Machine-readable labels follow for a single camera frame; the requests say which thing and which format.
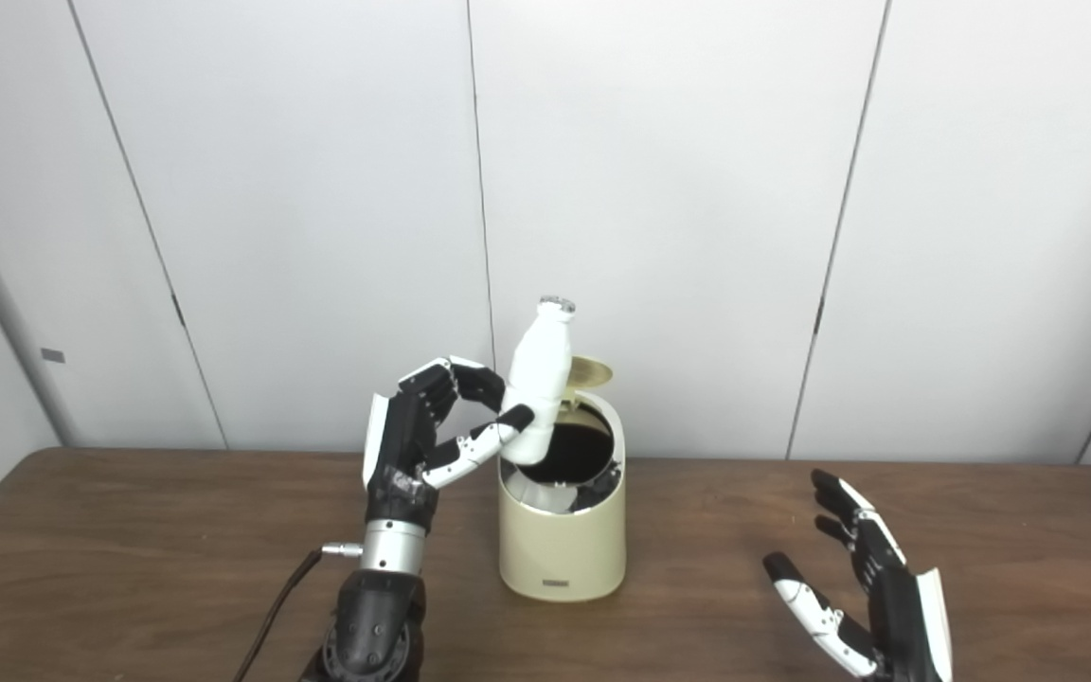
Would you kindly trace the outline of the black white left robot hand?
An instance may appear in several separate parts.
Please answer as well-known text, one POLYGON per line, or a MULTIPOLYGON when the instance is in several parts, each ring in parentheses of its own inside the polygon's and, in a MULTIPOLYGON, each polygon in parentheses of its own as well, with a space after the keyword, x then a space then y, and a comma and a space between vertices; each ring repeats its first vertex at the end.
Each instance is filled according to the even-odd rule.
POLYGON ((506 381, 492 368, 446 355, 401 376, 397 392, 375 394, 369 408, 363 479, 367 521, 430 531, 440 491, 468 476, 533 423, 526 404, 503 405, 506 381), (459 400, 494 412, 461 436, 437 439, 459 400))

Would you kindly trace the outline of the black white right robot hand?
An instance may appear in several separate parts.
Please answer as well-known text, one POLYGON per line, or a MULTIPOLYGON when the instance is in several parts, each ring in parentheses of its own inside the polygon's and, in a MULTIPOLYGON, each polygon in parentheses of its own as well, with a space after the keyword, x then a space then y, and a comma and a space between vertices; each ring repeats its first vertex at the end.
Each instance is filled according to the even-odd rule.
POLYGON ((882 513, 846 479, 814 469, 811 482, 826 511, 814 525, 851 558, 870 625, 836 608, 791 557, 772 552, 762 565, 779 598, 822 651, 858 681, 951 681, 954 644, 939 570, 910 569, 882 513))

